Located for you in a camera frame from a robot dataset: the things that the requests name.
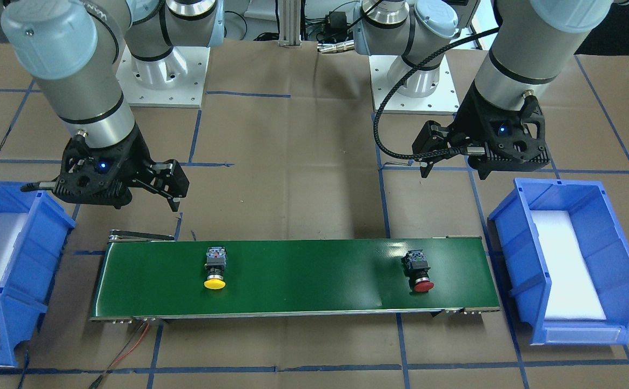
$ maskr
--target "metal post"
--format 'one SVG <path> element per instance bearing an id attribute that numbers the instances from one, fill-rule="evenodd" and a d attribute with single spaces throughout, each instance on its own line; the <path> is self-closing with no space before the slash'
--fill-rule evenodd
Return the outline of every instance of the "metal post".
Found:
<path id="1" fill-rule="evenodd" d="M 278 1 L 278 46 L 300 46 L 300 0 Z"/>

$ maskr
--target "blue bin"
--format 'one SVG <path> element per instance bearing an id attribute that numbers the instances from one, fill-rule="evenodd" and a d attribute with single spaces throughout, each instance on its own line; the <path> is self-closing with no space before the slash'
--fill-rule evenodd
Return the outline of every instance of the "blue bin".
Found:
<path id="1" fill-rule="evenodd" d="M 20 186 L 0 182 L 0 223 L 14 229 L 13 246 L 0 242 L 0 366 L 16 367 L 14 347 L 31 338 L 45 313 L 62 246 L 75 226 L 49 194 L 20 192 Z"/>
<path id="2" fill-rule="evenodd" d="M 514 184 L 490 219 L 502 243 L 512 281 L 510 295 L 520 320 L 533 327 L 531 345 L 626 345 L 629 244 L 601 182 L 515 179 Z M 533 219 L 534 211 L 544 210 L 568 212 L 603 320 L 546 318 L 552 278 Z"/>

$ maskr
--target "conveyor belt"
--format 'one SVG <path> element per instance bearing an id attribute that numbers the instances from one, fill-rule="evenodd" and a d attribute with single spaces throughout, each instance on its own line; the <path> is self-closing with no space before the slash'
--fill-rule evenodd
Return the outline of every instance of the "conveyor belt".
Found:
<path id="1" fill-rule="evenodd" d="M 206 249 L 225 246 L 226 287 L 203 286 Z M 423 249 L 435 283 L 414 293 L 401 258 Z M 92 320 L 499 310 L 478 237 L 112 242 Z"/>

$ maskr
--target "red wire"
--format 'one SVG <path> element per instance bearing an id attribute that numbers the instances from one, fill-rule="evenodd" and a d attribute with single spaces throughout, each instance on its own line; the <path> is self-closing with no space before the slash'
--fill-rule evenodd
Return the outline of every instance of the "red wire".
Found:
<path id="1" fill-rule="evenodd" d="M 137 346 L 139 345 L 139 343 L 142 342 L 142 339 L 144 339 L 144 335 L 146 335 L 146 332 L 148 332 L 149 330 L 149 323 L 146 323 L 146 327 L 144 328 L 144 332 L 142 332 L 141 337 L 139 337 L 139 340 L 137 340 L 137 342 L 135 343 L 134 346 L 132 346 L 131 349 L 129 349 L 125 354 L 122 354 L 122 356 L 120 356 L 118 359 L 115 359 L 112 364 L 110 364 L 109 368 L 114 367 L 118 362 L 120 362 L 120 360 L 125 359 L 125 357 L 127 357 L 132 351 L 135 350 L 135 348 L 137 348 Z"/>

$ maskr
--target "yellow push button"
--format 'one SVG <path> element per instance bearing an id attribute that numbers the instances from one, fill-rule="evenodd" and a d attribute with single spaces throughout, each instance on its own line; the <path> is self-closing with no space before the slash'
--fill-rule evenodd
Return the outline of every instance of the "yellow push button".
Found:
<path id="1" fill-rule="evenodd" d="M 204 286 L 209 288 L 209 290 L 221 290 L 223 286 L 226 286 L 224 280 L 219 280 L 218 278 L 211 278 L 211 280 L 204 281 Z"/>

